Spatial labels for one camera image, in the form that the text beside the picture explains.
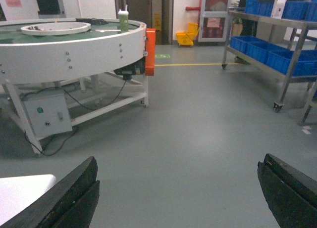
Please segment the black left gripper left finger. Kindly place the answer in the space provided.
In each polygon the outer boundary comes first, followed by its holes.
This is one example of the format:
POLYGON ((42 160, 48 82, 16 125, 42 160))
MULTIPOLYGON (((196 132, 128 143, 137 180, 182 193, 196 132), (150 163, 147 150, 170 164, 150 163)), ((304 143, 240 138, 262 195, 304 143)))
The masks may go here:
POLYGON ((88 228, 100 197, 98 166, 90 156, 2 228, 88 228))

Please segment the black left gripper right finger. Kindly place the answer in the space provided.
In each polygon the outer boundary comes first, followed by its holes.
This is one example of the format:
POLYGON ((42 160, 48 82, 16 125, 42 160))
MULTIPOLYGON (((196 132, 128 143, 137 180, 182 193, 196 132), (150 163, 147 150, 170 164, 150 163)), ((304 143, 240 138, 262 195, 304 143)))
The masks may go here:
POLYGON ((317 226, 317 182, 272 154, 257 168, 267 205, 281 228, 317 226))

